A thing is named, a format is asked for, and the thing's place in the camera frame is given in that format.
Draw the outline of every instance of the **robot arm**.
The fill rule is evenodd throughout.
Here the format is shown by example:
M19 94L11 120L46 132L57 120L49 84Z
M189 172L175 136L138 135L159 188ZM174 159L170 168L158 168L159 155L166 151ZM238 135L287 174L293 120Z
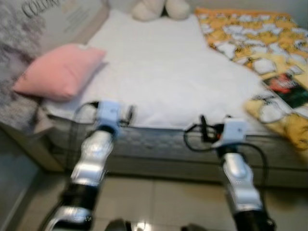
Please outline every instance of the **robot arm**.
M119 111L117 103L99 104L96 128L82 143L80 160L60 197L59 206L41 230L91 228L96 199L105 175L106 160L119 131Z
M246 123L236 118L225 120L220 139L213 144L221 160L226 198L238 231L274 231L260 194L253 184L253 172L236 144L245 140Z

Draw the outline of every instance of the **tile floor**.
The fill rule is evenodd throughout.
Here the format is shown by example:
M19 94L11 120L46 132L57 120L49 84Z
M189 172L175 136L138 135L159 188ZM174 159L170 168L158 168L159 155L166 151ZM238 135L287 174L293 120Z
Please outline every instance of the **tile floor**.
M63 177L46 176L17 231L37 230L63 186ZM277 231L308 230L305 192L271 189L267 202ZM235 230L223 188L211 184L108 177L97 204L94 231L103 231L110 220L119 217L134 224L146 222L151 228L145 231L179 231L191 222L210 231Z

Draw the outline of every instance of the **bed frame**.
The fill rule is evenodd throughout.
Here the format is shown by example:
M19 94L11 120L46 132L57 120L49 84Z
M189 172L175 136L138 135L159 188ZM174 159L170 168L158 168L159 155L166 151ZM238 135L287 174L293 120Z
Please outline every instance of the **bed frame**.
M23 134L9 127L1 126L45 171L63 172L64 151L53 146L47 137L31 142ZM135 128L125 128L129 137ZM214 153L193 153L182 142L182 131L164 129L142 129L139 137L147 136L150 142L118 140L108 160L108 171L137 177L164 178L189 181L220 182L219 162ZM266 151L269 159L269 186L308 188L308 168L295 154L289 142L279 137L249 137L253 143ZM247 151L249 163L259 184L262 165L259 156Z

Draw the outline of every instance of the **white stuffed animal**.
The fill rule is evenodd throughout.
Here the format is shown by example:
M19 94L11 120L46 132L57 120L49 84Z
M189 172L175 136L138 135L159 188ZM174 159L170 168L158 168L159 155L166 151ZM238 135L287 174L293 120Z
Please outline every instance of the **white stuffed animal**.
M140 21L151 21L161 16L164 7L168 15L175 20L186 19L191 13L185 0L141 0L132 10L132 16Z

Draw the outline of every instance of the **wire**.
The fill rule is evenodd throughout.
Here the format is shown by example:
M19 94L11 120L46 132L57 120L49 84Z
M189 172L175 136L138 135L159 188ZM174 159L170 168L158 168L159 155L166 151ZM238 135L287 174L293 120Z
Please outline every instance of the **wire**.
M190 149L193 152L210 152L210 151L216 150L217 148L212 148L212 147L207 148L207 149L198 149L198 148L192 147L189 144L187 134L189 132L193 131L193 129L195 129L196 127L200 127L200 125L193 124L189 129L184 131L184 135L183 135L184 143L188 147L188 149ZM269 177L269 171L268 171L269 165L268 165L268 160L267 160L266 155L256 145L251 144L251 143L246 143L246 142L236 142L236 143L231 143L231 144L225 144L225 145L221 145L220 148L228 147L230 145L251 147L251 148L255 149L257 151L257 153L260 155L261 160L262 160L262 177L261 177L261 184L260 184L260 197L261 197L261 200L262 200L262 203L263 203L264 211L268 216L268 210L267 210L267 204L266 204L266 198L265 198L265 188L266 188L268 177Z
M48 225L48 222L52 218L52 216L56 213L57 209L62 205L61 202L58 202L55 206L52 207L50 212L46 215L44 220L41 222L38 231L45 231Z
M80 112L81 110L88 106L88 105L92 105L93 107L97 108L98 107L99 102L89 102L89 103L84 103L83 105L81 105L75 112L73 115L73 119L71 121L70 124L70 129L69 129L69 133L68 133L68 150L67 150L67 155L65 158L65 171L66 172L70 172L71 169L68 167L70 164L70 157L72 157L74 155L74 152L77 149L77 135L79 133L79 116L80 116Z

